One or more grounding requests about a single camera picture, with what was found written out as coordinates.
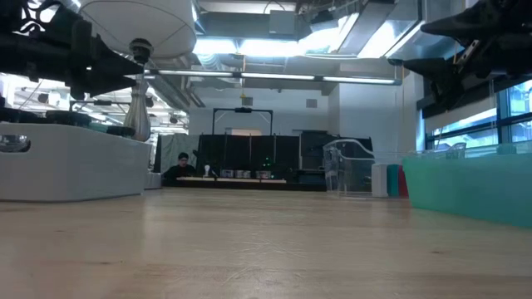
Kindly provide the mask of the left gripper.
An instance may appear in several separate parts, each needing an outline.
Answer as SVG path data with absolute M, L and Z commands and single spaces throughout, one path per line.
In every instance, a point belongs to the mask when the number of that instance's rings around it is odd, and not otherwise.
M 89 22 L 83 19 L 74 22 L 68 61 L 71 96 L 83 100 L 86 93 L 94 97 L 135 86 L 136 81 L 125 76 L 143 73 L 143 67 L 115 53 L 100 35 L 93 37 L 91 33 Z M 94 69 L 87 70 L 93 63 Z M 119 76 L 103 76 L 101 72 Z

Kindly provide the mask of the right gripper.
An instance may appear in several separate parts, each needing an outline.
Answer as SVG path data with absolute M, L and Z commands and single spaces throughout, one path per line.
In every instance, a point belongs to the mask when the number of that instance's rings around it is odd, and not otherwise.
M 450 37 L 463 47 L 457 62 L 444 58 L 412 59 L 403 66 L 430 82 L 431 103 L 443 110 L 457 108 L 465 94 L 463 76 L 485 78 L 491 73 L 510 77 L 531 74 L 531 9 L 510 7 L 509 1 L 478 0 L 450 17 L 421 26 L 421 31 Z

